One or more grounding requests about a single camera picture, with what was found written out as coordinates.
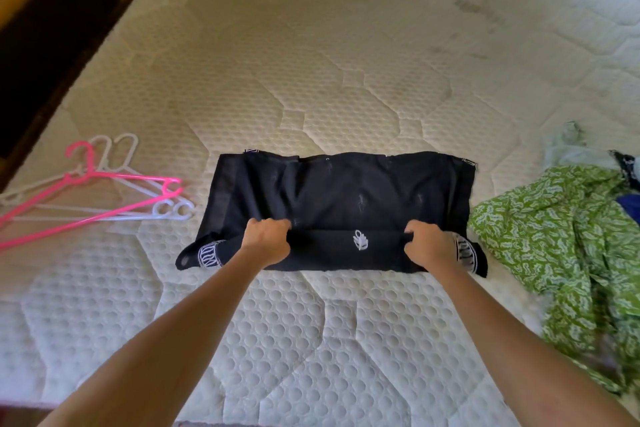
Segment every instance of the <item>green patterned fabric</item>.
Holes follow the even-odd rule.
[[[480,203],[470,226],[524,286],[552,301],[543,338],[614,393],[640,378],[640,227],[619,171],[562,165]],[[604,339],[613,365],[595,365]]]

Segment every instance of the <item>plastic hanger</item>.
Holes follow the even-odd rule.
[[[118,167],[109,167],[109,157],[111,155],[111,148],[113,148],[114,144],[120,143],[124,139],[131,139],[131,147],[127,152],[127,156],[125,157],[122,164]],[[134,133],[123,133],[119,135],[114,140],[107,137],[106,135],[96,135],[89,140],[89,143],[92,146],[95,146],[98,142],[104,142],[104,151],[100,156],[100,161],[95,168],[96,171],[104,171],[104,172],[128,172],[130,174],[141,175],[140,172],[132,169],[129,164],[131,164],[131,160],[133,155],[138,148],[138,144],[140,140],[138,136]],[[80,175],[83,170],[82,165],[78,165],[76,169],[71,171],[73,175]],[[26,192],[33,190],[35,188],[42,187],[45,184],[51,183],[53,181],[58,181],[64,178],[65,174],[59,174],[58,176],[53,176],[51,178],[47,178],[44,180],[37,181],[35,183],[22,186],[17,189],[13,189],[11,191],[0,194],[0,206],[2,205],[13,205],[19,204],[23,199]],[[131,181],[125,179],[115,179],[117,182],[136,189],[147,196],[156,197],[159,196],[158,192],[154,192],[148,188],[139,186]],[[155,187],[157,190],[162,189],[162,185],[155,181],[147,182],[152,187]],[[167,211],[162,211],[162,208],[168,206]],[[98,209],[98,208],[88,208],[82,206],[69,206],[69,205],[60,205],[60,204],[35,204],[35,208],[42,209],[54,209],[54,210],[68,210],[73,212],[84,212],[84,213],[105,213],[109,210],[106,209]],[[175,199],[165,199],[163,201],[158,201],[153,204],[151,213],[149,212],[123,212],[119,213],[116,216],[109,216],[107,218],[101,218],[101,221],[129,221],[129,220],[188,220],[193,216],[193,210],[195,209],[195,205],[192,201],[189,201],[185,197],[178,196]],[[14,221],[75,221],[79,216],[15,216],[12,218]]]
[[[65,188],[70,185],[81,184],[91,178],[96,178],[96,177],[106,177],[106,178],[112,178],[112,179],[117,178],[117,179],[145,180],[149,182],[151,181],[162,182],[161,185],[159,184],[162,194],[155,197],[151,197],[150,199],[146,199],[145,201],[140,201],[140,203],[128,204],[121,208],[117,208],[115,210],[108,210],[106,212],[99,213],[97,215],[84,218],[82,220],[74,221],[72,223],[67,223],[65,225],[60,225],[59,227],[54,227],[52,229],[43,230],[41,232],[37,232],[24,237],[19,237],[19,238],[7,240],[4,242],[0,242],[0,250],[4,248],[9,248],[12,246],[22,245],[24,243],[37,240],[39,238],[44,238],[60,232],[64,232],[66,230],[71,230],[71,229],[80,227],[82,225],[92,223],[93,221],[99,221],[103,218],[110,218],[113,216],[117,216],[118,214],[121,214],[121,213],[130,212],[135,208],[140,208],[141,206],[148,206],[151,204],[159,203],[161,201],[166,201],[167,199],[173,199],[174,197],[178,197],[182,192],[181,187],[179,187],[176,190],[169,189],[169,185],[172,183],[176,183],[178,185],[181,184],[182,180],[180,180],[179,178],[143,176],[141,174],[127,174],[124,172],[97,171],[94,168],[94,164],[93,164],[93,147],[89,142],[86,142],[84,140],[71,144],[67,148],[65,155],[67,157],[71,157],[71,155],[76,151],[76,149],[81,147],[84,147],[86,150],[86,172],[84,174],[80,174],[78,176],[74,176],[71,172],[64,174],[63,178],[60,181],[54,183],[52,186],[46,188],[45,190],[43,190],[36,196],[32,197],[31,199],[28,199],[24,203],[19,204],[10,212],[0,216],[0,225],[2,225],[3,223],[6,223],[12,218],[20,215],[21,213],[39,204],[46,197],[56,194],[62,188]]]

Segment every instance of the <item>bed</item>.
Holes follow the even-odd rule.
[[[134,0],[10,188],[68,170],[71,142],[132,132],[132,167],[182,178],[195,216],[2,252],[0,403],[59,404],[210,276],[174,261],[221,153],[452,153],[478,165],[476,204],[535,180],[566,121],[639,154],[639,102],[640,0]],[[131,196],[101,181],[59,199]],[[543,298],[491,259],[476,280],[540,331]],[[362,271],[261,273],[179,418],[517,425],[432,277]]]

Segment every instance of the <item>person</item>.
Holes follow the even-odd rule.
[[[290,251],[287,220],[249,220],[240,250],[53,410],[41,427],[170,426],[209,365],[244,292]],[[614,397],[504,309],[456,261],[450,234],[410,221],[409,258],[442,284],[524,427],[637,426]]]

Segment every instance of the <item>forearm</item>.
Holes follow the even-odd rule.
[[[433,273],[521,425],[637,425],[613,397],[529,331],[459,264],[443,264]]]
[[[209,365],[260,257],[240,251],[127,342],[42,424],[170,426]]]

